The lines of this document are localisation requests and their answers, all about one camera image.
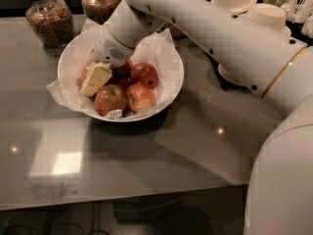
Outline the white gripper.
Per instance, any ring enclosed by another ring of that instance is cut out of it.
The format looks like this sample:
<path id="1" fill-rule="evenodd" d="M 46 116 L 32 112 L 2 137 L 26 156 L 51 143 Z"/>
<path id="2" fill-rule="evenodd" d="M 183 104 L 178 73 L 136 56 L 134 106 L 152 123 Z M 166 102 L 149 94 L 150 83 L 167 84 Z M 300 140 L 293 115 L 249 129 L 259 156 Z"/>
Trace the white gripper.
<path id="1" fill-rule="evenodd" d="M 111 64 L 113 67 L 125 65 L 134 51 L 134 48 L 128 48 L 120 43 L 110 31 L 109 26 L 106 23 L 103 24 L 95 39 L 94 49 L 91 49 L 86 57 L 86 61 L 92 63 L 80 92 L 87 97 L 95 95 L 112 77 Z"/>

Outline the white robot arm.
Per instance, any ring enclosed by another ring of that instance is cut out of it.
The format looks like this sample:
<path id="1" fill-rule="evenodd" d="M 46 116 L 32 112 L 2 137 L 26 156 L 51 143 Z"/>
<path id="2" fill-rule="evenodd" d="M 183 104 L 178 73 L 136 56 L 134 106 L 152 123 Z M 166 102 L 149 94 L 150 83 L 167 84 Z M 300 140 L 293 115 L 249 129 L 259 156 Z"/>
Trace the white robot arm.
<path id="1" fill-rule="evenodd" d="M 95 40 L 95 55 L 122 66 L 165 22 L 287 114 L 255 160 L 244 235 L 313 235 L 311 47 L 206 0 L 122 0 Z"/>

